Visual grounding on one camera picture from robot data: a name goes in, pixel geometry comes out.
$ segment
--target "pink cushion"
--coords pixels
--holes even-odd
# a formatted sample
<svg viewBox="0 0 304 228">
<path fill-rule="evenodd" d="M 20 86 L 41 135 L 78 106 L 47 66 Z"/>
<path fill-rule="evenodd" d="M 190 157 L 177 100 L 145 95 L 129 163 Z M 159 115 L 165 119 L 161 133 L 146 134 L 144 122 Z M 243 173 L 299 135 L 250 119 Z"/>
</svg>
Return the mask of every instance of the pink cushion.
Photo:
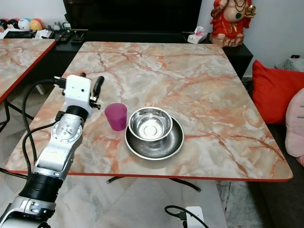
<svg viewBox="0 0 304 228">
<path fill-rule="evenodd" d="M 289 103 L 286 126 L 286 150 L 304 166 L 304 88 Z"/>
</svg>

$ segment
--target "pink plastic cup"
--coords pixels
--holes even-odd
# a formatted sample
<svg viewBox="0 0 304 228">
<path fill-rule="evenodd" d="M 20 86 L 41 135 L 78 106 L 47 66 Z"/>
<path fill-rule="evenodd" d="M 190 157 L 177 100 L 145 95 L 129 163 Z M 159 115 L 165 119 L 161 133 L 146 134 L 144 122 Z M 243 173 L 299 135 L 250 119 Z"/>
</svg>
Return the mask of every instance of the pink plastic cup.
<svg viewBox="0 0 304 228">
<path fill-rule="evenodd" d="M 127 107 L 121 103 L 108 105 L 104 114 L 114 131 L 122 131 L 127 126 Z"/>
</svg>

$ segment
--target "white wall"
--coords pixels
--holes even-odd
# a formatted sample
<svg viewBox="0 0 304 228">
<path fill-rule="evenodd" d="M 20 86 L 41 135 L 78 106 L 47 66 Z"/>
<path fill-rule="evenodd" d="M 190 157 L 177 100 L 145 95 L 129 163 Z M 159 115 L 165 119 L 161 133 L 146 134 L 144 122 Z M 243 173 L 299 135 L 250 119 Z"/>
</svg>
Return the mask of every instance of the white wall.
<svg viewBox="0 0 304 228">
<path fill-rule="evenodd" d="M 212 31 L 209 23 L 213 0 L 203 0 L 198 25 Z M 257 15 L 245 29 L 244 43 L 254 55 L 245 76 L 252 75 L 252 63 L 260 60 L 274 67 L 292 54 L 304 57 L 304 0 L 253 0 Z"/>
<path fill-rule="evenodd" d="M 64 22 L 63 0 L 0 0 L 0 18 L 39 18 L 46 26 Z"/>
<path fill-rule="evenodd" d="M 210 13 L 214 0 L 202 0 L 198 25 L 211 32 Z M 292 54 L 304 57 L 304 0 L 253 0 L 257 15 L 245 29 L 245 45 L 254 55 L 245 75 L 251 76 L 252 63 L 260 60 L 273 67 Z M 0 18 L 40 18 L 44 24 L 64 21 L 63 0 L 0 0 Z"/>
</svg>

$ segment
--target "television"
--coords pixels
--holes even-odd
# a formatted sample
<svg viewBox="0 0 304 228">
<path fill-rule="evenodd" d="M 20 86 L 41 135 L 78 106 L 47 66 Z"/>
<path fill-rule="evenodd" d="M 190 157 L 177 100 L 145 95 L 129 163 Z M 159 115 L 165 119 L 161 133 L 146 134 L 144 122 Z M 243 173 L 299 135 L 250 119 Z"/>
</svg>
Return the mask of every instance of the television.
<svg viewBox="0 0 304 228">
<path fill-rule="evenodd" d="M 73 29 L 190 32 L 201 0 L 64 0 Z"/>
</svg>

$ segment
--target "red cushion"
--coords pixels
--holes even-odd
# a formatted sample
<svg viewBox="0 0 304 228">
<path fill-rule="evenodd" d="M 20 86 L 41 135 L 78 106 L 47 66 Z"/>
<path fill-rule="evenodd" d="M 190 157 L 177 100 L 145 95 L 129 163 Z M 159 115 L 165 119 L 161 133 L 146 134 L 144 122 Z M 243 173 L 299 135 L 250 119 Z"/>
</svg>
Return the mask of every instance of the red cushion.
<svg viewBox="0 0 304 228">
<path fill-rule="evenodd" d="M 266 124 L 285 124 L 291 99 L 304 88 L 304 72 L 268 69 L 259 61 L 252 66 L 253 102 Z"/>
</svg>

